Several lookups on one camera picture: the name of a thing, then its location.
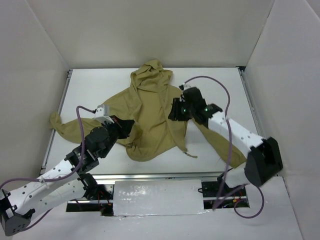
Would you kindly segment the tan hooded zip jacket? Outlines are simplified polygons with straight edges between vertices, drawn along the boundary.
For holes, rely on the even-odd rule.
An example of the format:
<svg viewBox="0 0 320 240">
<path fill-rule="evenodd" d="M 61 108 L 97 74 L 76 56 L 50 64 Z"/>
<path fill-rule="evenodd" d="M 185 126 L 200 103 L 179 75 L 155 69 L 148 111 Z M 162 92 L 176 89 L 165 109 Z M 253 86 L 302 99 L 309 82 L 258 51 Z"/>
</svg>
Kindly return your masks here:
<svg viewBox="0 0 320 240">
<path fill-rule="evenodd" d="M 181 95 L 178 87 L 170 85 L 172 76 L 173 72 L 164 69 L 159 60 L 147 61 L 130 74 L 128 88 L 103 102 L 111 115 L 135 121 L 129 138 L 117 140 L 133 161 L 150 161 L 174 147 L 189 155 L 185 142 L 188 122 L 168 119 L 173 98 Z M 77 119 L 56 121 L 50 128 L 69 142 L 81 143 Z"/>
</svg>

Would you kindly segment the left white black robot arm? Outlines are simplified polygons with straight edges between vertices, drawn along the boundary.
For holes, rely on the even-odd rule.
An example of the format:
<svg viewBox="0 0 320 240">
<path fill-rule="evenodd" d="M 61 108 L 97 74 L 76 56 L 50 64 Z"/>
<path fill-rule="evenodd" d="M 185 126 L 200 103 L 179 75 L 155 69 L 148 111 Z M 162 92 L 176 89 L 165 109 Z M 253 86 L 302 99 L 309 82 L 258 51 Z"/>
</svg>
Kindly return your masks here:
<svg viewBox="0 0 320 240">
<path fill-rule="evenodd" d="M 93 128 L 84 145 L 73 149 L 55 167 L 17 189 L 0 190 L 0 223 L 6 236 L 28 229 L 31 221 L 65 202 L 97 197 L 100 187 L 89 173 L 117 140 L 129 137 L 134 120 L 112 115 Z"/>
</svg>

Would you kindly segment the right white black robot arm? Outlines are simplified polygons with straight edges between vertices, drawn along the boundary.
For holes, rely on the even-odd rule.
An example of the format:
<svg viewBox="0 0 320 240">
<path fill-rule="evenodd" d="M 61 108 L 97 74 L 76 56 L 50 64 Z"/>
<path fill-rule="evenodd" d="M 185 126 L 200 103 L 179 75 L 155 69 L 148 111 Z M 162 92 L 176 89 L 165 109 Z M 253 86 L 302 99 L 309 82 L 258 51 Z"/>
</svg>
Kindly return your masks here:
<svg viewBox="0 0 320 240">
<path fill-rule="evenodd" d="M 261 187 L 284 168 L 278 142 L 257 135 L 229 118 L 216 104 L 207 104 L 196 87 L 181 85 L 182 94 L 175 97 L 168 118 L 172 121 L 193 120 L 207 141 L 220 155 L 234 158 L 226 178 L 217 184 L 218 192 L 230 195 L 240 185 Z"/>
</svg>

